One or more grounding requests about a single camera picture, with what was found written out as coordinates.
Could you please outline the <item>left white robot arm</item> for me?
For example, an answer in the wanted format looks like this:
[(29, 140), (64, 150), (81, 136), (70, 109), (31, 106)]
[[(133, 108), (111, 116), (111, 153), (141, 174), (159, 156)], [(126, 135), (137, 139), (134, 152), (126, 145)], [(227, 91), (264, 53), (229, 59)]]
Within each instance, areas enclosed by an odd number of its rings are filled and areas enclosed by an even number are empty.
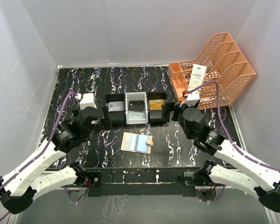
[(87, 142), (92, 134), (111, 128), (106, 106), (73, 111), (73, 117), (56, 123), (49, 138), (14, 171), (0, 176), (0, 202), (12, 214), (26, 210), (40, 196), (66, 185), (83, 186), (87, 171), (74, 162), (58, 171), (42, 175), (53, 162)]

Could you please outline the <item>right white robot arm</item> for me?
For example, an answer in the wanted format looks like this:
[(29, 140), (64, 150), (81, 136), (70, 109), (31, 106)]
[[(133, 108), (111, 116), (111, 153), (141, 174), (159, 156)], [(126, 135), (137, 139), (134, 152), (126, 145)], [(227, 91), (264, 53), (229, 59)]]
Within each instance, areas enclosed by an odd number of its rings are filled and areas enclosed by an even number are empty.
[(266, 208), (280, 213), (280, 169), (274, 168), (241, 149), (221, 132), (207, 125), (206, 117), (195, 106), (181, 102), (162, 106), (162, 117), (179, 122), (187, 139), (201, 151), (221, 159), (237, 170), (232, 171), (213, 162), (206, 162), (198, 170), (205, 183), (214, 182), (249, 194)]

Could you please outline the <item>beige leather card holder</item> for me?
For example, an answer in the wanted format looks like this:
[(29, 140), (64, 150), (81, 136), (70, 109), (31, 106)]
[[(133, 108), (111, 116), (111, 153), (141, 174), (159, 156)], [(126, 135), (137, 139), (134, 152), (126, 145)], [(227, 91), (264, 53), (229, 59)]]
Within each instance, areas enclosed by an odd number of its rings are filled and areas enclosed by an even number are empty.
[(124, 152), (151, 154), (153, 146), (154, 142), (151, 135), (124, 132), (120, 150)]

